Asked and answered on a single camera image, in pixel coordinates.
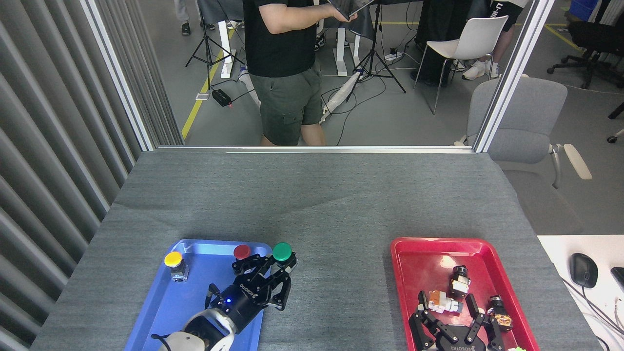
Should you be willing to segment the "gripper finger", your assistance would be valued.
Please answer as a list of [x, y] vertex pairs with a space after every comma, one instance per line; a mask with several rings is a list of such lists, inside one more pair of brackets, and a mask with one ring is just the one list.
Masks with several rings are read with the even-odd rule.
[[265, 273], [271, 270], [272, 264], [274, 264], [274, 257], [272, 255], [261, 257], [259, 254], [254, 254], [236, 261], [232, 264], [232, 268], [236, 274], [232, 285], [240, 287], [242, 284], [245, 285], [247, 289], [274, 289], [274, 281], [272, 278], [265, 277]]
[[419, 305], [409, 318], [409, 328], [415, 349], [425, 351], [435, 345], [438, 351], [443, 351], [437, 342], [444, 336], [445, 325], [430, 313], [425, 291], [419, 292], [418, 302]]
[[[492, 305], [492, 313], [481, 312], [478, 309], [478, 305], [474, 298], [474, 295], [469, 293], [465, 297], [465, 303], [468, 307], [470, 316], [473, 318], [468, 333], [464, 337], [464, 342], [468, 351], [503, 351], [505, 349], [504, 341], [502, 339], [501, 324], [499, 323], [499, 314], [497, 312], [503, 312], [502, 316], [507, 316], [507, 311], [502, 302], [502, 298], [499, 295], [494, 295], [488, 300]], [[485, 327], [488, 344], [484, 344], [482, 340], [477, 336], [477, 333], [481, 327]]]
[[296, 267], [297, 259], [287, 259], [278, 261], [275, 259], [266, 259], [263, 264], [263, 272], [269, 271], [272, 264], [277, 264], [279, 269], [272, 273], [263, 282], [263, 308], [274, 307], [279, 311], [285, 309], [288, 295], [291, 288], [290, 272]]

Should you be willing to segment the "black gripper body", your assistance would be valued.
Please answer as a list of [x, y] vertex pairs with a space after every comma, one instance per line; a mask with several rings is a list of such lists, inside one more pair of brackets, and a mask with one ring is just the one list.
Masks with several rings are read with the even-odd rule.
[[237, 277], [220, 297], [212, 300], [210, 307], [221, 311], [232, 321], [236, 331], [241, 332], [270, 299], [270, 289], [264, 281], [263, 277], [258, 280]]
[[435, 340], [435, 346], [439, 351], [476, 351], [477, 336], [464, 333], [455, 333], [455, 337], [447, 338], [439, 333]]

